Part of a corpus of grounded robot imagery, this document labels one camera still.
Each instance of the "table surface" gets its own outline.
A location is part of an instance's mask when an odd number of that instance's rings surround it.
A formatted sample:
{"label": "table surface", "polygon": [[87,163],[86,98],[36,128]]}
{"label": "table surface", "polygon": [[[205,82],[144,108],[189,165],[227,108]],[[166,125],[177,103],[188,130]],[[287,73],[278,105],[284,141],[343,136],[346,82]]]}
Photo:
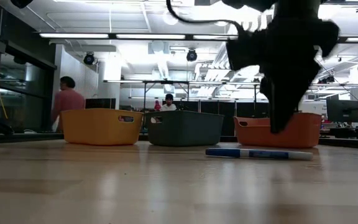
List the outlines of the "table surface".
{"label": "table surface", "polygon": [[313,161],[205,149],[0,144],[0,223],[358,223],[358,149],[302,150]]}

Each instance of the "dark green basket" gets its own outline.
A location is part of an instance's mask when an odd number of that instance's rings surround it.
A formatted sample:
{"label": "dark green basket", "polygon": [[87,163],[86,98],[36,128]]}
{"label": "dark green basket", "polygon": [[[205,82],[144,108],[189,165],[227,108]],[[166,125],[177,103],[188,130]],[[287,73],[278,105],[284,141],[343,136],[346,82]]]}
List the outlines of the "dark green basket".
{"label": "dark green basket", "polygon": [[147,113],[149,141],[157,146],[211,146],[219,142],[223,115],[192,111]]}

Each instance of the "computer monitor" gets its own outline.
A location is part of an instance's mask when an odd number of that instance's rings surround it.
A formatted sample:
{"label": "computer monitor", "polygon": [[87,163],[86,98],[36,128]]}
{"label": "computer monitor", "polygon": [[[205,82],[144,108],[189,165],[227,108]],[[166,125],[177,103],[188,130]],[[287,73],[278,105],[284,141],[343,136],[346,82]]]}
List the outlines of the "computer monitor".
{"label": "computer monitor", "polygon": [[358,123],[358,101],[327,100],[326,102],[328,121]]}

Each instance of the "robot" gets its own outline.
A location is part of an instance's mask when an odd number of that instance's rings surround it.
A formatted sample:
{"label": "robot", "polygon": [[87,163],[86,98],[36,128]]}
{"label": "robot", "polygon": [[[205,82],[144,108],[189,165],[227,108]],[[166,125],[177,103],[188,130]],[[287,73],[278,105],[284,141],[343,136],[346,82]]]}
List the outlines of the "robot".
{"label": "robot", "polygon": [[328,57],[336,46],[339,28],[332,21],[318,19],[326,0],[223,0],[236,9],[249,6],[259,11],[275,4],[273,21],[264,30],[239,30],[236,40],[226,44],[233,70],[259,65],[265,76],[260,92],[269,100],[270,131],[283,131],[302,96],[317,76],[319,50]]}

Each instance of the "plastic bin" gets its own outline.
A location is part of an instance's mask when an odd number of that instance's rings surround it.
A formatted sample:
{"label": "plastic bin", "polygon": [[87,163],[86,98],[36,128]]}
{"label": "plastic bin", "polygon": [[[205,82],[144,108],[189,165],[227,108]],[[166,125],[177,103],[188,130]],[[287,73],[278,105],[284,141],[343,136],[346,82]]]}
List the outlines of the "plastic bin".
{"label": "plastic bin", "polygon": [[65,141],[115,146],[137,142],[143,113],[100,108],[64,111],[61,116]]}
{"label": "plastic bin", "polygon": [[309,148],[318,145],[321,115],[294,114],[288,126],[279,134],[270,132],[269,118],[234,117],[236,136],[246,146]]}
{"label": "plastic bin", "polygon": [[192,111],[146,114],[149,141],[157,146],[211,146],[221,138],[223,115]]}

